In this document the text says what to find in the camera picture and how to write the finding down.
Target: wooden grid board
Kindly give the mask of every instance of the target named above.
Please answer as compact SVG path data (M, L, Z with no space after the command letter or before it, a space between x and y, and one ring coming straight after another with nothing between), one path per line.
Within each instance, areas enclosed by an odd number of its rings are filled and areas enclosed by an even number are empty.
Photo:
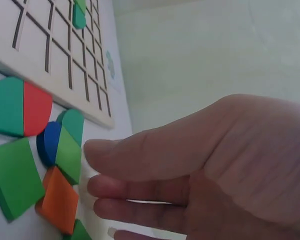
M113 127L98 0L86 27L72 24L74 0L0 0L0 71L24 78L95 123Z

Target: blue foam piece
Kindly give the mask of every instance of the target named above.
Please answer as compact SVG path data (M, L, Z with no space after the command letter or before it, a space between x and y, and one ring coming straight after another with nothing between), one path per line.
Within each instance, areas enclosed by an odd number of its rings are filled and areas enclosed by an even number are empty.
M60 123L51 121L43 132L36 137L36 149L39 157L48 168L56 164L61 127Z

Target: green quarter-circle piece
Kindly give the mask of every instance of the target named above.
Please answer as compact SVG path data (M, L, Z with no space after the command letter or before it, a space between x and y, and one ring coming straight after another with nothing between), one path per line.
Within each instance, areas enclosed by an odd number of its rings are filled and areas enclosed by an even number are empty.
M69 132L76 143L81 146L85 121L82 113L76 109L69 109L62 112L56 121L60 123Z
M78 4L82 13L86 15L86 0L74 0L74 3Z
M79 4L74 3L72 24L76 29L84 29L86 22L86 14L82 12Z
M61 127L56 151L55 164L71 185L80 182L81 147L69 134L64 126Z
M0 134L24 135L24 81L17 77L0 80Z

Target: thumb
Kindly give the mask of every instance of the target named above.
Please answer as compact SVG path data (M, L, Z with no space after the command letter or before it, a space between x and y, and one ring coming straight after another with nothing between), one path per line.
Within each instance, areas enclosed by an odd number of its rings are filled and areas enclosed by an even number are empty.
M84 144L86 159L98 172L125 181L189 175L203 167L238 116L234 114L236 110L224 105L214 103L166 126L121 141L89 140Z

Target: finger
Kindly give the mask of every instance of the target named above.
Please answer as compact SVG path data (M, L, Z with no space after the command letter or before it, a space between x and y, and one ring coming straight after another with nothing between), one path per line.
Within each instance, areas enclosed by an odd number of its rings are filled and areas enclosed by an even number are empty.
M90 178L87 190L97 198L156 201L186 206L189 198L189 177L127 182L100 174Z
M246 101L225 97L166 126L143 131L100 153L100 140L89 140L84 152L98 172L127 181L173 179L203 166L222 137L244 112Z
M125 230L116 230L111 237L113 237L114 240L163 240Z
M103 219L181 234L184 234L185 231L185 208L180 206L98 199L95 201L93 209Z

